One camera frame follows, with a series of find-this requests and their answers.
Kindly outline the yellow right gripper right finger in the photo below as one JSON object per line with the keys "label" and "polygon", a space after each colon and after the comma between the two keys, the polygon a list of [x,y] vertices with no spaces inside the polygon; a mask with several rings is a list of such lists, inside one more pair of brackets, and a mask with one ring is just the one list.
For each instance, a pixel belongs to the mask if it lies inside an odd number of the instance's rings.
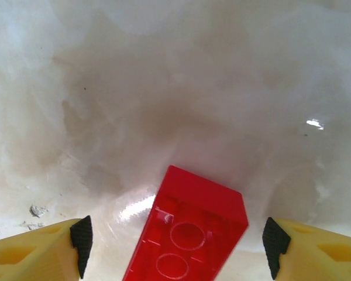
{"label": "yellow right gripper right finger", "polygon": [[351,237],[269,217],[262,240],[273,280],[351,280]]}

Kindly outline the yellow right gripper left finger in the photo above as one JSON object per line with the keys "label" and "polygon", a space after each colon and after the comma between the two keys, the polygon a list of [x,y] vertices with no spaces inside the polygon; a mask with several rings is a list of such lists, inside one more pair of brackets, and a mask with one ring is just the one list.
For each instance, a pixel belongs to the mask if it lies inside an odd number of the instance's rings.
{"label": "yellow right gripper left finger", "polygon": [[0,239],[0,281],[81,280],[92,240],[89,215]]}

